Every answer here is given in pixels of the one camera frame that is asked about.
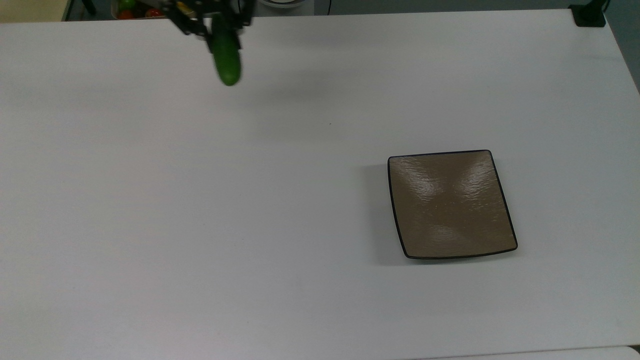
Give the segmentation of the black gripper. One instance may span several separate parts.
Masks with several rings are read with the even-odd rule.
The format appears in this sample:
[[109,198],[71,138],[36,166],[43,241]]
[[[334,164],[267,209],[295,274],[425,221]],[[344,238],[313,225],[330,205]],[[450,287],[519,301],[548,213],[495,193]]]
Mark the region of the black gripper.
[[203,37],[210,54],[214,53],[215,34],[235,35],[238,50],[242,35],[252,24],[255,0],[167,0],[166,17],[185,35]]

